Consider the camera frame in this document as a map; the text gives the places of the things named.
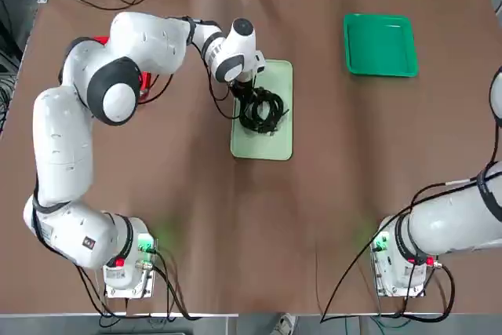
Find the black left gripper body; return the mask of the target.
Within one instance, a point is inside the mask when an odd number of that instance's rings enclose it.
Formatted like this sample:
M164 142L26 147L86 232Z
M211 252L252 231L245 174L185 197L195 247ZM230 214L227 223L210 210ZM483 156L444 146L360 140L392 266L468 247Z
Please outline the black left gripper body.
M239 81L235 79L230 87L233 96L256 96L256 78L251 78L247 81Z

